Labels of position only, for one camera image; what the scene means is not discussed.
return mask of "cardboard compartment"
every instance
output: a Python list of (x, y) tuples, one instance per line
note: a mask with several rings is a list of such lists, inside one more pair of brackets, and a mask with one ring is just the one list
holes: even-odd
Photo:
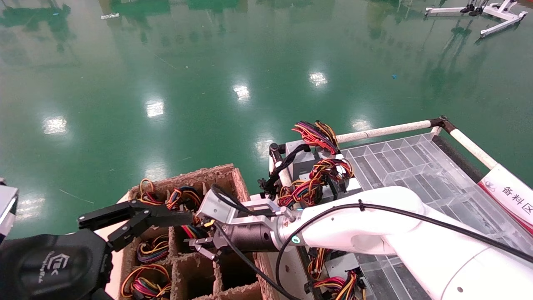
[(232, 288), (220, 294), (219, 300), (262, 300), (259, 282), (254, 284)]
[[(169, 197), (174, 188), (192, 186), (202, 195), (217, 183), (239, 201), (249, 200), (248, 190), (238, 169), (232, 164), (210, 169), (200, 169), (188, 174), (154, 182), (155, 193)], [(130, 190), (130, 199), (139, 194), (139, 187)], [(172, 292), (170, 300), (279, 300), (278, 293), (256, 274), (237, 255), (228, 254), (213, 263), (199, 253), (189, 253), (187, 238), (181, 228), (168, 228), (169, 254), (163, 261), (172, 267)], [(135, 250), (142, 239), (136, 239), (124, 249), (121, 283), (138, 265)], [(265, 254), (248, 254), (260, 270), (273, 278), (270, 263)]]
[[(137, 250), (137, 247), (139, 246), (139, 244), (141, 242), (145, 242), (145, 241), (149, 241), (151, 239), (154, 239), (154, 238), (157, 238), (158, 236), (161, 236), (161, 235), (168, 235), (168, 228), (161, 228), (161, 227), (151, 227), (150, 229), (146, 230), (140, 238), (137, 238), (135, 239), (135, 241), (133, 243), (131, 243), (132, 246), (134, 246), (134, 249), (135, 249), (135, 266), (140, 266), (140, 265), (143, 265), (143, 264), (147, 264), (147, 263), (142, 263), (139, 261), (139, 258), (137, 257), (137, 253), (136, 253), (136, 250)], [(167, 260), (167, 257), (163, 258), (163, 259), (160, 259), (158, 261), (155, 261), (155, 262), (151, 262), (149, 264), (157, 264), (163, 260)]]
[[(254, 261), (253, 255), (246, 254), (248, 259)], [(257, 275), (240, 257), (234, 252), (221, 255), (217, 262), (222, 276), (222, 289), (251, 285), (257, 281)]]
[(185, 239), (189, 237), (185, 234), (181, 227), (171, 227), (168, 229), (168, 251), (172, 257), (181, 256), (183, 254), (192, 253), (189, 244)]
[(216, 279), (213, 262), (205, 256), (194, 253), (179, 257), (173, 262), (172, 270), (171, 299), (191, 300), (213, 293)]
[[(141, 264), (137, 259), (137, 247), (142, 241), (148, 241), (150, 239), (156, 238), (162, 234), (168, 234), (167, 228), (151, 227), (146, 230), (140, 238), (135, 238), (126, 248), (124, 248), (123, 263), (122, 263), (122, 272), (120, 275), (120, 282), (123, 282), (126, 276), (134, 270), (135, 267), (138, 267)], [(160, 261), (153, 262), (159, 264), (160, 262), (168, 261), (168, 256)]]
[[(157, 263), (158, 265), (161, 265), (162, 267), (164, 267), (167, 272), (168, 272), (168, 275), (170, 276), (170, 282), (172, 283), (173, 282), (173, 275), (172, 275), (172, 263), (171, 262), (168, 262), (168, 261), (162, 261), (160, 263)], [(137, 270), (139, 269), (141, 266), (136, 266), (136, 267), (133, 267), (132, 268), (132, 271), (134, 270)], [(161, 287), (165, 286), (168, 284), (168, 281), (166, 279), (166, 276), (164, 274), (162, 274), (161, 272), (159, 271), (156, 271), (156, 270), (144, 270), (142, 271), (142, 274), (141, 274), (141, 277), (143, 278), (146, 278), (147, 280), (149, 280), (150, 282), (156, 284), (156, 285), (159, 285)], [(128, 282), (126, 283), (126, 288), (125, 288), (125, 291), (126, 292), (129, 292), (130, 291), (130, 284), (133, 282), (133, 277), (130, 278), (128, 280)]]

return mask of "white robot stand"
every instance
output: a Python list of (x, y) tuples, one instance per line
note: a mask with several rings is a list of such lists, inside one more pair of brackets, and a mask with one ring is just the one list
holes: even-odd
[(503, 3), (491, 3), (487, 5), (488, 0), (483, 0), (480, 6), (474, 7), (474, 0), (469, 0), (466, 7), (450, 7), (450, 8), (433, 8), (426, 7), (425, 15), (429, 14), (438, 14), (438, 13), (447, 13), (447, 12), (459, 12), (459, 13), (469, 13), (470, 16), (480, 15), (482, 13), (487, 14), (490, 17), (497, 17), (502, 20), (505, 20), (503, 23), (500, 23), (496, 26), (490, 27), (489, 29), (484, 29), (480, 32), (480, 38), (484, 38), (487, 35), (502, 30), (506, 27), (509, 27), (515, 23), (522, 21), (522, 19), (528, 13), (527, 11), (522, 11), (518, 15), (511, 12), (511, 8), (516, 5), (518, 0), (505, 0)]

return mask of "cable tie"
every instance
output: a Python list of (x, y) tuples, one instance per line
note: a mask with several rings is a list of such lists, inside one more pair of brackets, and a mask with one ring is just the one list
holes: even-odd
[(365, 211), (365, 204), (363, 203), (363, 201), (361, 199), (359, 199), (359, 209), (361, 211)]

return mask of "black tube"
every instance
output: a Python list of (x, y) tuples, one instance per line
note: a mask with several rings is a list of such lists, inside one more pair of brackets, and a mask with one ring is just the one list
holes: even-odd
[(241, 251), (277, 252), (270, 236), (272, 231), (263, 224), (236, 225), (228, 228), (228, 236)]

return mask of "logo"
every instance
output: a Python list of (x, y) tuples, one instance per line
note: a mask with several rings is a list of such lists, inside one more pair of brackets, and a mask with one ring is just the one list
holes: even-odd
[(52, 256), (54, 254), (54, 251), (50, 251), (43, 260), (41, 269), (39, 269), (39, 283), (43, 282), (43, 278), (46, 275), (47, 271), (51, 271), (50, 276), (54, 276), (59, 275), (59, 270), (67, 267), (68, 259), (70, 258), (70, 256), (65, 255), (63, 253), (58, 254), (56, 256)]
[(56, 255), (48, 261), (48, 270), (52, 270), (52, 275), (59, 275), (59, 270), (64, 269), (67, 266), (67, 262), (70, 256), (61, 253)]
[(485, 186), (491, 192), (495, 192), (496, 191), (496, 187), (494, 186), (494, 184), (492, 182), (488, 181), (488, 180), (485, 180)]

